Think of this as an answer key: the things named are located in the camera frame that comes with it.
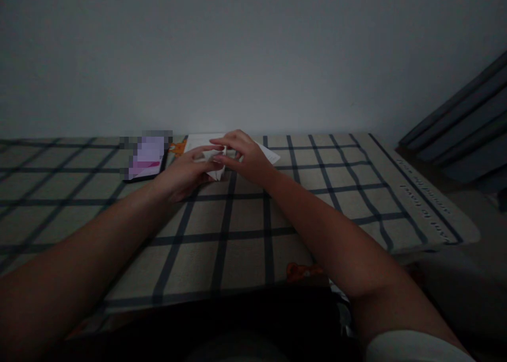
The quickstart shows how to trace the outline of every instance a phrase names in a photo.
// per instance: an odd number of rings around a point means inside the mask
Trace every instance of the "gray curtain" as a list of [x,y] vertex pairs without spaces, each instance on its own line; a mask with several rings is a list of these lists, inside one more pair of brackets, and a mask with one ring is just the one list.
[[400,144],[485,193],[507,187],[507,52],[423,120]]

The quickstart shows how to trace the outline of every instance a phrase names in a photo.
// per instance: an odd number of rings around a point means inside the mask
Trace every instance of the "white paper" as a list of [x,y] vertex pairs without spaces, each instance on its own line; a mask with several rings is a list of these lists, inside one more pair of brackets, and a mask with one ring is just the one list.
[[[189,137],[186,139],[186,145],[183,152],[185,153],[187,151],[190,151],[191,149],[201,146],[210,146],[211,145],[210,139],[223,138],[224,135],[225,134],[190,134]],[[215,152],[215,150],[213,150],[212,152],[211,151],[203,152],[204,154],[203,161],[208,161],[212,156],[217,155],[220,152],[221,151]],[[227,152],[227,148],[224,147],[224,150],[222,152],[225,155]],[[221,170],[207,172],[207,174],[213,177],[213,179],[215,179],[216,181],[220,181],[225,169],[226,167],[224,166]]]
[[[223,138],[225,134],[190,134],[186,140],[186,146],[184,152],[190,151],[191,149],[200,147],[200,146],[209,146],[210,139]],[[264,153],[266,158],[269,160],[271,164],[276,163],[280,160],[280,156],[271,151],[270,149],[264,147],[259,142],[255,142],[259,145],[261,151]],[[220,151],[212,150],[203,152],[204,158],[202,161],[208,161],[212,156],[218,155]],[[222,178],[223,171],[225,170],[225,166],[219,171],[211,171],[208,172],[208,175],[213,177],[216,181],[219,181]]]
[[273,151],[271,151],[270,149],[264,147],[259,142],[256,142],[256,143],[259,145],[260,150],[264,153],[264,155],[267,157],[267,159],[269,160],[269,162],[271,164],[274,164],[280,160],[280,155],[278,155],[278,154],[274,153]]

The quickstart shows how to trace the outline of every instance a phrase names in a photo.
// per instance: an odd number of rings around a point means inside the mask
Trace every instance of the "hand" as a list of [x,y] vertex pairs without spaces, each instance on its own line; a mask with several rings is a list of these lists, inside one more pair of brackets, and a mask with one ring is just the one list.
[[[235,170],[252,183],[265,188],[273,180],[273,176],[278,174],[259,145],[241,130],[228,132],[220,139],[210,139],[210,143],[236,150],[235,159],[224,155],[216,155],[214,159]],[[244,156],[242,162],[238,160],[241,156]]]
[[203,157],[203,151],[223,150],[222,146],[201,146],[194,148],[172,162],[168,169],[156,177],[154,183],[158,189],[163,189],[170,194],[171,202],[178,202],[199,185],[209,183],[214,179],[206,172],[220,170],[223,164],[216,161],[198,162],[195,160]]

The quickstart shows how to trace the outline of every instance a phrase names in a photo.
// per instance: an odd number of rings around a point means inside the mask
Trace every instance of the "finger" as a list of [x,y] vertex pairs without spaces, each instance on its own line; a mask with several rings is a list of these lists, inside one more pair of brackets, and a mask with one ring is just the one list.
[[230,139],[230,138],[210,139],[210,143],[233,148],[236,151],[241,152],[242,154],[245,154],[247,150],[247,144],[241,139]]
[[242,131],[240,129],[228,132],[224,137],[225,138],[241,139],[241,140],[245,141],[246,143],[252,143],[253,142],[252,138],[250,138],[248,136],[248,134],[246,134],[244,131]]
[[203,151],[211,151],[211,150],[221,151],[221,150],[223,150],[223,146],[209,145],[209,146],[195,147],[195,148],[192,148],[190,151],[187,151],[186,154],[194,156],[194,155],[201,154]]
[[200,172],[211,172],[214,170],[221,170],[223,168],[222,162],[206,161],[204,163],[195,163]]
[[237,170],[241,167],[241,163],[233,158],[225,155],[216,155],[213,157],[214,160],[222,163],[226,167],[231,168],[232,170]]

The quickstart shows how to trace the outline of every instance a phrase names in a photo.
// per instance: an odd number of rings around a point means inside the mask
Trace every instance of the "table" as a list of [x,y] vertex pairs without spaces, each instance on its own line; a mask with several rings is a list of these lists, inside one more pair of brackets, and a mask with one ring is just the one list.
[[[263,136],[277,169],[343,212],[393,255],[471,243],[474,224],[371,134]],[[12,271],[148,182],[125,184],[118,138],[0,141],[0,273]],[[148,239],[104,297],[121,312],[284,282],[314,260],[276,203],[226,170]]]

